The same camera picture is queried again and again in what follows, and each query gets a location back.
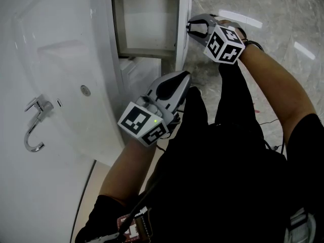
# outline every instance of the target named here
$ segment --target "person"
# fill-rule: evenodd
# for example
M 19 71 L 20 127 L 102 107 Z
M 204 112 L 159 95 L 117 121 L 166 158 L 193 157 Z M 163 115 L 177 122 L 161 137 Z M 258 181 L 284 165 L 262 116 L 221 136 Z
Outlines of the person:
M 292 241 L 287 233 L 298 212 L 316 221 L 308 241 L 314 231 L 315 241 L 322 240 L 324 127 L 304 89 L 275 60 L 254 45 L 239 59 L 280 121 L 287 159 L 266 146 L 238 64 L 220 64 L 215 123 L 208 125 L 200 92 L 190 88 L 182 124 L 145 191 L 139 195 L 156 146 L 131 139 L 107 174 L 76 243 L 116 233 L 118 218 L 140 205 L 148 191 L 139 209 L 149 210 L 149 232 L 138 242 Z

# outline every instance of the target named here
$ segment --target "cable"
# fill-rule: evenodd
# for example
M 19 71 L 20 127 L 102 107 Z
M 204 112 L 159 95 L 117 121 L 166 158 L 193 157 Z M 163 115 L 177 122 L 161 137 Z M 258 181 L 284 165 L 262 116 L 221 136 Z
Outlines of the cable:
M 272 150 L 277 151 L 277 149 L 279 149 L 281 146 L 282 146 L 282 145 L 274 146 L 274 147 L 272 148 Z
M 140 206 L 147 200 L 148 196 L 152 193 L 152 191 L 156 188 L 157 184 L 164 178 L 164 175 L 160 176 L 160 178 L 151 186 L 151 188 L 146 191 L 144 196 L 140 199 L 140 201 L 135 205 L 135 207 L 132 209 L 131 213 L 128 215 L 128 217 L 125 219 L 125 221 L 121 224 L 118 232 L 119 236 L 124 235 L 124 233 L 128 230 L 130 225 L 132 224 L 133 218 L 135 217 L 136 213 L 139 211 Z
M 281 154 L 283 154 L 284 152 L 284 147 L 285 147 L 285 137 L 282 136 Z
M 166 140 L 169 139 L 171 137 L 171 133 L 169 134 L 169 136 L 167 136 L 166 138 L 160 138 L 161 140 Z
M 269 123 L 262 123 L 262 124 L 259 124 L 259 125 L 270 124 L 270 123 L 274 122 L 275 120 L 278 120 L 278 119 L 274 119 L 274 120 L 270 121 Z
M 82 203 L 82 200 L 83 200 L 83 196 L 85 195 L 86 188 L 88 186 L 88 183 L 89 183 L 89 180 L 90 180 L 90 177 L 91 177 L 91 174 L 92 174 L 93 168 L 95 167 L 96 162 L 97 162 L 96 160 L 93 162 L 92 167 L 91 167 L 90 172 L 89 172 L 89 175 L 88 175 L 88 178 L 87 178 L 87 181 L 86 181 L 86 184 L 85 184 L 85 186 L 83 188 L 83 192 L 82 192 L 82 195 L 81 195 L 81 199 L 79 201 L 79 205 L 78 205 L 77 210 L 76 210 L 76 215 L 75 215 L 74 223 L 73 223 L 73 226 L 72 226 L 72 233 L 71 233 L 70 243 L 72 242 L 72 237 L 73 237 L 73 233 L 74 233 L 75 223 L 76 223 L 77 216 L 79 214 L 79 210 L 80 210 L 80 206 L 81 206 L 81 203 Z
M 246 42 L 244 42 L 245 47 L 250 44 L 257 46 L 260 50 L 262 50 L 264 52 L 262 46 L 260 44 L 258 44 L 257 42 L 254 42 L 253 40 L 247 40 Z
M 161 148 L 160 146 L 156 145 L 156 147 L 159 149 L 159 150 L 162 150 L 163 152 L 165 152 L 166 150 Z
M 245 127 L 243 127 L 243 126 L 241 126 L 241 125 L 238 125 L 238 124 L 235 124 L 235 123 L 232 123 L 232 125 L 237 126 L 237 127 L 239 127 L 240 129 L 242 129 L 242 130 L 244 130 L 244 131 L 247 131 L 247 132 L 251 133 L 252 135 L 254 135 L 253 132 L 251 132 L 250 130 L 246 129 Z M 255 137 L 257 137 L 257 138 L 263 140 L 263 142 L 266 144 L 266 146 L 268 147 L 268 149 L 272 150 L 272 148 L 270 147 L 269 143 L 268 143 L 264 138 L 262 138 L 262 137 L 260 137 L 260 136 L 255 136 Z

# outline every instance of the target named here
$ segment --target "cabinet drawer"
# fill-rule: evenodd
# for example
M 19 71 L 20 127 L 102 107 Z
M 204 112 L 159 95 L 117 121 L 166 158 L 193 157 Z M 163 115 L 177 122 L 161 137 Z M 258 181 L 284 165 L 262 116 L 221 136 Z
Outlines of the cabinet drawer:
M 191 0 L 112 0 L 112 8 L 119 56 L 175 59 L 182 69 Z
M 120 59 L 121 76 L 128 102 L 136 102 L 154 80 L 161 76 L 161 59 L 128 58 Z

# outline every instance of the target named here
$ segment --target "marble floor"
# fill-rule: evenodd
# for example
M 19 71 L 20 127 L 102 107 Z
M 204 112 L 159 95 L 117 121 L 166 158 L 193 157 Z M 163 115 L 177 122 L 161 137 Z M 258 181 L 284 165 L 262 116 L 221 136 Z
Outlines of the marble floor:
M 248 38 L 260 43 L 266 53 L 301 83 L 324 121 L 324 0 L 192 1 L 192 16 L 211 13 L 233 20 L 225 17 L 229 12 L 240 14 L 243 22 L 239 23 Z M 241 62 L 239 65 L 250 89 L 258 122 L 276 119 L 253 78 Z M 216 63 L 203 55 L 203 48 L 191 39 L 184 69 L 192 73 L 193 83 L 202 89 L 209 123 L 213 122 L 221 96 L 222 80 L 217 68 Z M 271 146 L 281 145 L 279 121 L 261 127 Z

